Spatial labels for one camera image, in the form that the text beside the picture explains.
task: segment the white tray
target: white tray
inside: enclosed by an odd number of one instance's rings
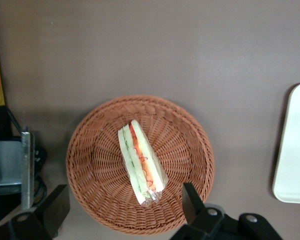
[[[272,190],[280,201],[300,204],[300,85],[289,97]]]

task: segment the tomato slice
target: tomato slice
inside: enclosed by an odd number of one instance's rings
[[[135,150],[136,154],[138,155],[138,158],[139,158],[139,160],[141,162],[142,170],[143,170],[143,173],[145,175],[145,179],[146,179],[147,185],[149,186],[149,188],[152,191],[155,191],[156,190],[156,186],[154,184],[154,180],[153,180],[153,178],[152,178],[152,176],[150,174],[150,171],[149,171],[147,163],[146,163],[146,160],[148,160],[148,158],[143,155],[141,149],[139,148],[139,143],[138,143],[137,135],[136,135],[134,127],[132,126],[131,123],[129,123],[129,129],[130,129],[130,132],[131,132],[131,135],[132,135],[133,147],[134,147],[134,150]]]

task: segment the round wicker basket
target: round wicker basket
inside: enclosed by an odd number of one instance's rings
[[[136,119],[168,175],[158,204],[139,205],[121,155],[118,130]],[[159,234],[186,222],[182,184],[192,183],[203,201],[214,179],[214,155],[196,119],[155,96],[115,98],[91,111],[70,140],[66,170],[74,196],[95,220],[135,235]]]

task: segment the sandwich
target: sandwich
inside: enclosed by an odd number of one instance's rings
[[[142,206],[158,202],[168,176],[136,120],[118,131],[119,145],[134,194]]]

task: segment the screw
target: screw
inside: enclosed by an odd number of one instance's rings
[[[18,217],[17,222],[23,222],[24,220],[26,220],[29,217],[29,214],[24,214],[21,215],[20,217]]]
[[[253,216],[253,215],[247,215],[247,216],[245,216],[245,218],[246,218],[249,222],[251,222],[251,223],[256,223],[256,222],[258,222],[258,219],[257,219],[255,216]]]
[[[218,215],[218,212],[216,210],[214,210],[213,208],[209,208],[208,209],[208,214],[210,216],[217,216]]]

